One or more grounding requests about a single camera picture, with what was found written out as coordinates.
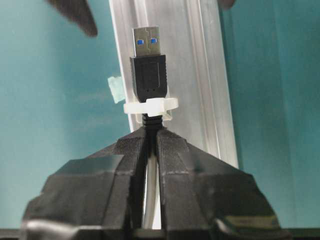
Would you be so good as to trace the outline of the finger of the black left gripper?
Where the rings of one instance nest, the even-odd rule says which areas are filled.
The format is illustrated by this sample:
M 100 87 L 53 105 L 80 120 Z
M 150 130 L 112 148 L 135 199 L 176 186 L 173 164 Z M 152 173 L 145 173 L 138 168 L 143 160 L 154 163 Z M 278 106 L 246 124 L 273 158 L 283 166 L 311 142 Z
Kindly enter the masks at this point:
M 62 16 L 77 26 L 88 36 L 96 37 L 98 29 L 86 0 L 47 0 Z
M 235 4 L 236 0 L 217 0 L 217 2 L 222 9 L 228 10 Z

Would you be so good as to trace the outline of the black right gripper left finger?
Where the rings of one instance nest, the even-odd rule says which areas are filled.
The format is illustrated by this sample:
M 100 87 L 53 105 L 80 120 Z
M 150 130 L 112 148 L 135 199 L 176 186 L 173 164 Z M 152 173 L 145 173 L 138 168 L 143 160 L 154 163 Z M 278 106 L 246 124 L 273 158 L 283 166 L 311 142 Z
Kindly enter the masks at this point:
M 143 128 L 46 180 L 25 210 L 23 240 L 127 240 L 142 224 L 146 167 Z

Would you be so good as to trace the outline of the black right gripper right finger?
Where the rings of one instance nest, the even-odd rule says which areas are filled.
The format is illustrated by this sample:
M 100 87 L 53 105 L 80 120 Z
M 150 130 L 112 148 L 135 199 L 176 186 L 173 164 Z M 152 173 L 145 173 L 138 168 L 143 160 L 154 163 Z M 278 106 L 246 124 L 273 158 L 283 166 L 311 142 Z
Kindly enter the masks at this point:
M 167 130 L 157 133 L 161 221 L 168 240 L 289 240 L 247 174 Z

